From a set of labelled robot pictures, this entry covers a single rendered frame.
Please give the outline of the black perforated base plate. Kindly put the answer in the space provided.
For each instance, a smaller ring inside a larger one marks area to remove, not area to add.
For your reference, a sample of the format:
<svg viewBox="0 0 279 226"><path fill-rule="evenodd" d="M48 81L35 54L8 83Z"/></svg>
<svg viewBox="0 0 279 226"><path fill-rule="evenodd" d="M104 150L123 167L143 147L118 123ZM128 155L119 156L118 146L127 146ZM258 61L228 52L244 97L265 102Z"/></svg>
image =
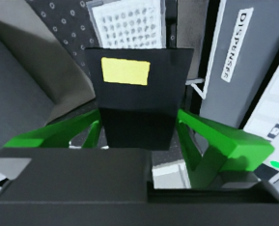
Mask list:
<svg viewBox="0 0 279 226"><path fill-rule="evenodd" d="M25 0L48 30L67 51L75 63L92 81L84 48L100 47L86 2L93 0ZM166 48L176 48L177 0L165 0ZM92 99L69 113L46 124L50 126L98 108ZM70 140L70 146L82 147L92 128L91 124ZM169 151L149 151L153 167L184 160L175 125Z"/></svg>

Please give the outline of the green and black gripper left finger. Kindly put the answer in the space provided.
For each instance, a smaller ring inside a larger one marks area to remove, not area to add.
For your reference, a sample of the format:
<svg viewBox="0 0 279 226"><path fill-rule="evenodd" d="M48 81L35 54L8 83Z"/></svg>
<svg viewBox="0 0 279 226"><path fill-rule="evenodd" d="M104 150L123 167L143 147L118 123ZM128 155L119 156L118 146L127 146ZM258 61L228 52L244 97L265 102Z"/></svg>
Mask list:
<svg viewBox="0 0 279 226"><path fill-rule="evenodd" d="M3 147L69 148L70 140L92 125L81 148L96 148L102 126L99 109L13 137Z"/></svg>

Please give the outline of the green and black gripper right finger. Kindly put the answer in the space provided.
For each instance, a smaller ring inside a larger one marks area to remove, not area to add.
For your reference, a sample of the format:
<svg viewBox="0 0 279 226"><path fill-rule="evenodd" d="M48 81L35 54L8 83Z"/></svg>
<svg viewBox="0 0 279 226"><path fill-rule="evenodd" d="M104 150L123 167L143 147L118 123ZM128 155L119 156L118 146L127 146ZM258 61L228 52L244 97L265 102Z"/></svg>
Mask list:
<svg viewBox="0 0 279 226"><path fill-rule="evenodd" d="M185 126L207 139L201 156ZM176 127L191 188L206 188L222 171L252 171L276 148L264 137L179 109Z"/></svg>

